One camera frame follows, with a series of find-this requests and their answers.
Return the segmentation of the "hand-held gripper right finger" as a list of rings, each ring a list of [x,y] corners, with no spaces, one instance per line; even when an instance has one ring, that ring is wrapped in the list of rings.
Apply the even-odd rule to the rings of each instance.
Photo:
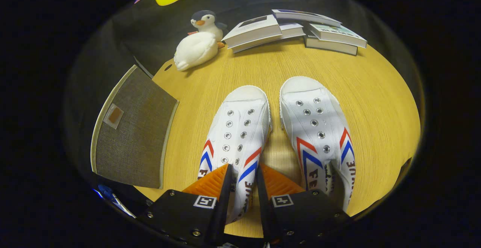
[[[263,238],[269,246],[323,246],[352,223],[322,191],[307,191],[263,163],[257,187]]]

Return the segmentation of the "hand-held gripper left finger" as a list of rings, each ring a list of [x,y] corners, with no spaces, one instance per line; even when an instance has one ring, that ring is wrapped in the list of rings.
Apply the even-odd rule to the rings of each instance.
[[[167,190],[137,216],[137,222],[176,247],[221,246],[232,168],[231,164],[224,164],[182,191]]]

